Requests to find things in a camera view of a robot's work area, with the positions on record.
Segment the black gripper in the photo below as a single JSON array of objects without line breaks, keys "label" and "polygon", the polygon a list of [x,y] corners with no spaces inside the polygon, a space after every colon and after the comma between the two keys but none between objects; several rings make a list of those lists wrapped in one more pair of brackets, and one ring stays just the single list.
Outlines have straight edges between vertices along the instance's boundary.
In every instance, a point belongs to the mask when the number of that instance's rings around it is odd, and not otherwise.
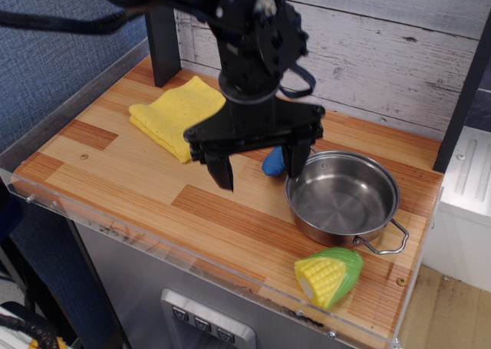
[{"label": "black gripper", "polygon": [[250,150],[282,146],[288,177],[299,176],[311,145],[323,134],[324,115],[322,106],[276,96],[256,104],[228,99],[219,112],[186,130],[184,138],[193,160],[206,164],[219,188],[233,191],[229,157]]}]

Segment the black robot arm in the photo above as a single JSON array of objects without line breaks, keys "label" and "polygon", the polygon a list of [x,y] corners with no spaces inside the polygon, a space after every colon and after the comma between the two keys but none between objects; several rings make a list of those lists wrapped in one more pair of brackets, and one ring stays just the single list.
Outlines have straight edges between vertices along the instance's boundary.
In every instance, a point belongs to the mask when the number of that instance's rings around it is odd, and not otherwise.
[{"label": "black robot arm", "polygon": [[314,77],[298,64],[308,53],[302,18],[286,0],[108,0],[132,12],[165,5],[207,23],[216,38],[222,109],[184,133],[193,160],[223,189],[233,188],[229,158],[281,147],[291,178],[302,173],[322,136],[323,107],[303,104]]}]

